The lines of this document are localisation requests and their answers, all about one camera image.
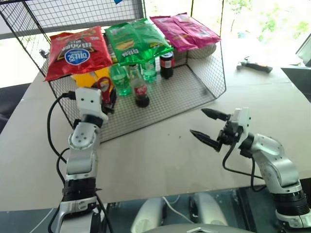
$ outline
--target wire mesh basket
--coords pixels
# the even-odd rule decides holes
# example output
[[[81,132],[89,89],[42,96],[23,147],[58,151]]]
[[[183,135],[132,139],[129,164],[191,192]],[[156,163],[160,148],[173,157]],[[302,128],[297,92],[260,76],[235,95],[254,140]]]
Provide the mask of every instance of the wire mesh basket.
[[[0,14],[13,35],[28,53],[39,71],[47,74],[50,49],[47,33],[111,26],[147,17],[145,2],[152,0],[0,0]],[[191,1],[193,15],[195,0]],[[159,60],[156,69],[160,70]],[[64,77],[49,82],[55,97],[77,88],[75,81]],[[141,129],[204,103],[217,99],[226,91],[221,43],[204,50],[175,54],[174,76],[148,85],[150,105],[136,107],[133,96],[118,97],[115,113],[103,125],[101,141]],[[79,112],[75,101],[62,99],[60,106],[73,126]]]

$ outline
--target yellow item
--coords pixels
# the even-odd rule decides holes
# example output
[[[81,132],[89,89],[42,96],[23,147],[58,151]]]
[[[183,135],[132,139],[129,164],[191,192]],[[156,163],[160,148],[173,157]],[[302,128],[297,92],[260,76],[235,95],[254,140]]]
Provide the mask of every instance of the yellow item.
[[[101,77],[110,78],[109,67],[105,67],[90,73],[72,75],[72,78],[76,81],[78,87],[92,87]]]

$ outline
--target green chip bag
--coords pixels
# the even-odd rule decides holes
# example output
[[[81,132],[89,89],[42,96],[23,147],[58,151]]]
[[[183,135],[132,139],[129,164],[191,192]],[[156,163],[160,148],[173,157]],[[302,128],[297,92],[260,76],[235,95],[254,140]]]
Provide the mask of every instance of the green chip bag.
[[[121,66],[145,63],[173,50],[146,18],[105,31]]]

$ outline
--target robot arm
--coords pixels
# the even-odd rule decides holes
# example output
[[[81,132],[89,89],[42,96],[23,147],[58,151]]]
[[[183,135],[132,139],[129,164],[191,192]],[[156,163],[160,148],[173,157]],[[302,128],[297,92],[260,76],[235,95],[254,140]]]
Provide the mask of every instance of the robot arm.
[[[226,121],[217,141],[208,135],[192,131],[201,142],[220,151],[222,144],[241,150],[240,154],[253,158],[259,166],[269,192],[276,204],[276,216],[282,225],[289,228],[311,227],[311,210],[302,190],[298,171],[286,157],[284,148],[277,140],[261,134],[249,133],[251,118],[248,108],[236,109],[234,114],[202,109],[210,118]]]
[[[108,116],[102,112],[99,89],[78,88],[75,94],[81,122],[69,136],[70,155],[56,233],[98,232],[101,225],[100,211],[96,211],[96,150],[100,127]]]

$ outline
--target beige tabletop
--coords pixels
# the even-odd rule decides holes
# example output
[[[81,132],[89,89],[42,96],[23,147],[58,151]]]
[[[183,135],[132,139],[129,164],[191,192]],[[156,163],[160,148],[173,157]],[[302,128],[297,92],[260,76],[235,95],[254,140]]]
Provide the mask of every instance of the beige tabletop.
[[[227,91],[204,106],[226,113],[249,107],[250,131],[278,139],[296,164],[300,178],[311,177],[310,103],[280,69],[266,75],[248,69],[236,72],[232,64],[225,67]],[[47,112],[55,98],[42,80],[41,75],[36,77],[0,134],[0,211],[56,207],[62,198],[56,155],[46,131]],[[103,143],[97,177],[102,200],[249,186],[249,177],[222,169],[228,147],[217,153],[189,132],[201,130],[216,138],[224,126],[199,109]],[[68,147],[72,129],[59,106],[53,112],[51,127],[58,150]],[[235,151],[228,166],[250,172],[251,161]]]

